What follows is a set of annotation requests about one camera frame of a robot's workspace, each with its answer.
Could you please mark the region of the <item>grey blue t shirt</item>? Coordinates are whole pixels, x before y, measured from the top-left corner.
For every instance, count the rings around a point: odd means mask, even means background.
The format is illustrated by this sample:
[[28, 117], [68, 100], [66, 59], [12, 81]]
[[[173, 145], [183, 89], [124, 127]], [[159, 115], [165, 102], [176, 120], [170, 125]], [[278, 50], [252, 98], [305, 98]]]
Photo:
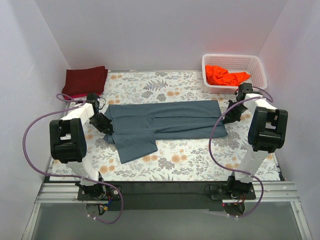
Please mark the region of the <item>grey blue t shirt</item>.
[[110, 105], [105, 116], [113, 133], [103, 139], [115, 145], [124, 164], [156, 152], [157, 140], [226, 137], [221, 115], [216, 100]]

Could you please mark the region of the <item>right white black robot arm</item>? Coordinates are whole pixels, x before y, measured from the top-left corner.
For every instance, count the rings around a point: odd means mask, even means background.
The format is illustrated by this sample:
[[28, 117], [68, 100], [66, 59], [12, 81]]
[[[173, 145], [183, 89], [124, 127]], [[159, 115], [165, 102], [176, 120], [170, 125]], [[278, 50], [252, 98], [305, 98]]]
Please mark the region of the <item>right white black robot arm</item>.
[[260, 165], [285, 143], [288, 111], [272, 106], [263, 95], [254, 90], [251, 83], [238, 86], [236, 101], [229, 101], [231, 110], [223, 118], [224, 124], [241, 120], [242, 113], [249, 110], [252, 121], [248, 131], [248, 149], [238, 166], [227, 179], [226, 192], [232, 199], [247, 195], [253, 189], [253, 175]]

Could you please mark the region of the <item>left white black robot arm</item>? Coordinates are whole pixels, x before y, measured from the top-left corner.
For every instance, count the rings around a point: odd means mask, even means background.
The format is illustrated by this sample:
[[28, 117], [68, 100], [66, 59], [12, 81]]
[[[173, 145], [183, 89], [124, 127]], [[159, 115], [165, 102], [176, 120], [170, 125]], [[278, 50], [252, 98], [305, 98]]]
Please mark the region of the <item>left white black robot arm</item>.
[[74, 175], [80, 177], [80, 182], [76, 185], [95, 200], [103, 199], [107, 191], [106, 187], [99, 183], [103, 180], [101, 174], [86, 157], [87, 143], [83, 125], [89, 122], [103, 134], [114, 132], [112, 121], [100, 112], [99, 98], [96, 93], [89, 93], [84, 105], [49, 123], [52, 158], [71, 168]]

